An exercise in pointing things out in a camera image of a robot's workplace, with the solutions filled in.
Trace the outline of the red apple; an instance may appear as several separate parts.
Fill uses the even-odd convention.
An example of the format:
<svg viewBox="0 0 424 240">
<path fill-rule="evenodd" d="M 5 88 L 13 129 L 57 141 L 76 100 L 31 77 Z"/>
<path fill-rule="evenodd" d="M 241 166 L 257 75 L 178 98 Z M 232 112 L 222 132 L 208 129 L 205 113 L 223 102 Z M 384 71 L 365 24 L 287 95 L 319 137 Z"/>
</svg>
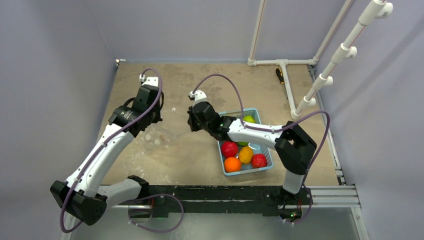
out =
<svg viewBox="0 0 424 240">
<path fill-rule="evenodd" d="M 226 159 L 235 157 L 239 152 L 238 145 L 235 142 L 232 142 L 232 141 L 223 142 L 221 147 L 220 147 L 220 150 L 221 150 L 222 155 Z"/>
</svg>

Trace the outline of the clear polka dot zip bag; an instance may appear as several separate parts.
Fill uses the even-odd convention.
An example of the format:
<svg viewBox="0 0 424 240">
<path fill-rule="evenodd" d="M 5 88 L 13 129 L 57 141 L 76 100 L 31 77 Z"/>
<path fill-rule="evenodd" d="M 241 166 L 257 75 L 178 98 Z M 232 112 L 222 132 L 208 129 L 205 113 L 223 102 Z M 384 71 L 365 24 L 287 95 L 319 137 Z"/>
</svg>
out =
<svg viewBox="0 0 424 240">
<path fill-rule="evenodd" d="M 152 123 L 139 134 L 140 143 L 147 151 L 168 148 L 178 137 L 188 132 L 187 114 L 175 107 L 161 111 L 162 121 Z"/>
</svg>

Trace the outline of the orange fruit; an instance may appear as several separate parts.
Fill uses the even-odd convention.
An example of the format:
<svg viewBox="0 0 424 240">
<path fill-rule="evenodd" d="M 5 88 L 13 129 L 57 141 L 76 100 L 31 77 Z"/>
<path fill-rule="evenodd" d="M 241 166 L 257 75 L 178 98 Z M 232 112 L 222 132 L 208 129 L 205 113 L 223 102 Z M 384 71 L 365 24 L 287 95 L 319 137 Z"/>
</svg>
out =
<svg viewBox="0 0 424 240">
<path fill-rule="evenodd" d="M 242 163 L 236 157 L 226 158 L 223 162 L 223 166 L 226 173 L 239 172 L 242 169 Z"/>
</svg>

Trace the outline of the green fruit with black stripe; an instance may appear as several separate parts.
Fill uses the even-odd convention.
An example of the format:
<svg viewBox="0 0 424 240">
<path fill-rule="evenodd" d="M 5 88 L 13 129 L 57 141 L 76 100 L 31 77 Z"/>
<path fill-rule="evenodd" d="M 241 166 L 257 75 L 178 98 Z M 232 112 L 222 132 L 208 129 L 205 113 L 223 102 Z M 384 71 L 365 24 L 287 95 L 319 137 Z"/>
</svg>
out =
<svg viewBox="0 0 424 240">
<path fill-rule="evenodd" d="M 248 143 L 248 142 L 242 142 L 242 141 L 240 141 L 240 142 L 237 142 L 237 144 L 238 144 L 238 145 L 240 145 L 240 146 L 242 146 L 242 147 L 245 147 L 245 146 L 247 146 L 249 143 Z"/>
</svg>

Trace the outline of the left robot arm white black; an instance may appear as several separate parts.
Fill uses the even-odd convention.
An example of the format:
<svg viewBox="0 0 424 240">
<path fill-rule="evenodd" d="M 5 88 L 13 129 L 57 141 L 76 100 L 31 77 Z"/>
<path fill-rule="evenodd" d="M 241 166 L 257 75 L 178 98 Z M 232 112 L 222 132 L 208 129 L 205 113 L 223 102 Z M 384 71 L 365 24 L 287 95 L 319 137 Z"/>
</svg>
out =
<svg viewBox="0 0 424 240">
<path fill-rule="evenodd" d="M 123 182 L 105 189 L 101 183 L 121 152 L 149 125 L 162 121 L 163 91 L 161 83 L 143 83 L 137 95 L 117 107 L 106 128 L 83 163 L 65 180 L 56 180 L 50 187 L 60 211 L 60 227 L 65 227 L 65 214 L 86 225 L 95 224 L 108 207 L 126 200 L 138 205 L 146 203 L 149 191 L 143 181 L 130 176 Z"/>
</svg>

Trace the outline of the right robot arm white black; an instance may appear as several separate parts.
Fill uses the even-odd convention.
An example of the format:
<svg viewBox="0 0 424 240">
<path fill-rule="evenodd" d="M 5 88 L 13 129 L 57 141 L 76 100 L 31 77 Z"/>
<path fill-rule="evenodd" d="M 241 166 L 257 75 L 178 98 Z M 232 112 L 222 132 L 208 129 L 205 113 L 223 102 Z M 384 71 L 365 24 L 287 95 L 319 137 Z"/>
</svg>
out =
<svg viewBox="0 0 424 240">
<path fill-rule="evenodd" d="M 242 124 L 240 118 L 219 115 L 207 101 L 189 107 L 187 113 L 192 132 L 204 130 L 217 141 L 247 142 L 275 150 L 286 169 L 280 191 L 282 200 L 292 204 L 300 198 L 317 144 L 297 123 Z"/>
</svg>

